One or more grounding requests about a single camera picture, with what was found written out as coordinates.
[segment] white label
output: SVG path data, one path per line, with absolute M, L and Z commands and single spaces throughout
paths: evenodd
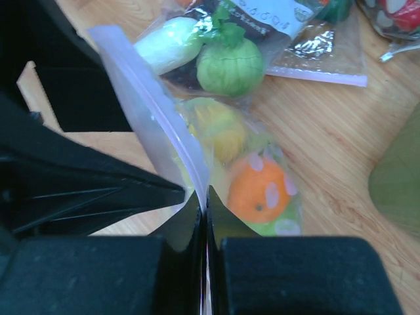
M 235 9 L 230 8 L 229 2 L 234 3 L 252 19 L 272 26 L 275 30 L 288 34 L 292 39 L 296 38 L 300 30 L 312 18 L 314 13 L 310 8 L 296 2 L 296 0 L 221 0 L 220 4 L 225 6 L 229 13 L 241 20 L 246 21 L 246 17 Z M 252 21 L 249 26 L 265 34 L 266 29 L 262 29 Z

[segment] wooden table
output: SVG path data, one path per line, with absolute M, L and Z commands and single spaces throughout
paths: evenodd
M 159 13 L 158 1 L 57 0 L 80 35 L 97 24 L 120 24 L 131 39 Z M 304 234 L 352 235 L 379 252 L 407 315 L 420 314 L 420 243 L 397 229 L 373 206 L 368 176 L 420 101 L 420 58 L 401 54 L 388 64 L 378 56 L 388 43 L 360 19 L 369 72 L 367 89 L 267 77 L 253 113 L 276 135 L 289 158 L 304 203 Z M 33 109 L 59 131 L 29 65 L 20 86 Z M 153 171 L 133 134 L 67 134 L 119 159 Z M 147 234 L 167 209 L 137 215 L 102 234 Z

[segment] logo on label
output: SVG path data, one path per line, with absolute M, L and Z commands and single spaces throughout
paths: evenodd
M 295 18 L 300 23 L 308 22 L 312 13 L 302 8 L 295 8 Z

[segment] clear plastic bag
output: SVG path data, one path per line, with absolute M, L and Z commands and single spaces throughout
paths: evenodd
M 176 111 L 176 100 L 136 53 L 120 27 L 97 26 L 89 34 L 99 49 L 123 112 L 156 172 L 185 187 L 185 202 L 195 189 L 204 211 L 211 162 Z M 174 211 L 185 202 L 174 207 Z
M 135 48 L 174 91 L 246 96 L 326 0 L 164 0 Z
M 173 98 L 121 28 L 97 26 L 89 33 L 160 175 L 194 188 L 202 209 L 211 184 L 227 208 L 262 236 L 300 234 L 299 192 L 282 150 L 261 123 L 213 98 Z
M 387 62 L 395 54 L 420 49 L 419 0 L 358 0 L 375 31 L 392 40 L 390 49 L 380 57 Z
M 330 0 L 267 74 L 366 87 L 368 76 L 354 0 Z

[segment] green container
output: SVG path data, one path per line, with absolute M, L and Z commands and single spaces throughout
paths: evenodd
M 420 104 L 369 179 L 376 208 L 420 238 Z

